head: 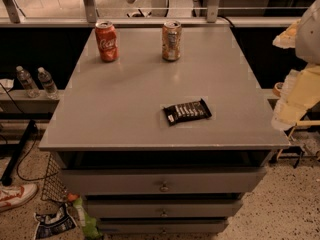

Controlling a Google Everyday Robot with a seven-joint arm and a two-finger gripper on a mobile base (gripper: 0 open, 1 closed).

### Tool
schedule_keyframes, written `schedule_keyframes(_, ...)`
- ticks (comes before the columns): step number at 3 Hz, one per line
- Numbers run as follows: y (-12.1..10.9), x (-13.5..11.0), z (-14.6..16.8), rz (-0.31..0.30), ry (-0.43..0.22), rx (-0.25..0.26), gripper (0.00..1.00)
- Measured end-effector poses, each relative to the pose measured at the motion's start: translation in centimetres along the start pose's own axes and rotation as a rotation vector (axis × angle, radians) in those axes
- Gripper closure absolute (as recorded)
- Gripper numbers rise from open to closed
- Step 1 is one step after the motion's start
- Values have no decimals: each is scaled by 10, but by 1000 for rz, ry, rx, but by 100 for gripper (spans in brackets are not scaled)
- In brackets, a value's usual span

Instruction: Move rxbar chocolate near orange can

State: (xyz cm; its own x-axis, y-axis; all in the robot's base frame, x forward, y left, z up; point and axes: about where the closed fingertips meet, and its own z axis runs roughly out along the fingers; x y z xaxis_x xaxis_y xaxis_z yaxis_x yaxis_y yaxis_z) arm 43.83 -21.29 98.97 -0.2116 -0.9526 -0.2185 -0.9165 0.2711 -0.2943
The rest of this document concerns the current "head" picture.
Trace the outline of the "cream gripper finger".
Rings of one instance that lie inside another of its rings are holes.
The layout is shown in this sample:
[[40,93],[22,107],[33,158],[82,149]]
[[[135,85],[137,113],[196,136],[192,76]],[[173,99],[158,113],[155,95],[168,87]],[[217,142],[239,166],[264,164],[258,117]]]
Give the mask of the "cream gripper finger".
[[293,22],[286,30],[275,37],[272,44],[282,49],[294,48],[299,23],[299,20]]
[[283,131],[290,129],[319,101],[320,66],[308,64],[301,71],[291,70],[274,108],[272,127]]

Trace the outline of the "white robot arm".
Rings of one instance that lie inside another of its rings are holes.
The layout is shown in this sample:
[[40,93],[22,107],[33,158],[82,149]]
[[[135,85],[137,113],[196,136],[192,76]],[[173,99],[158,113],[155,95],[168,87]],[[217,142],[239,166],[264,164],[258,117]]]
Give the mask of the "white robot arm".
[[273,45],[294,48],[296,56],[307,63],[301,71],[291,70],[279,91],[271,125],[286,131],[320,101],[320,0],[278,35]]

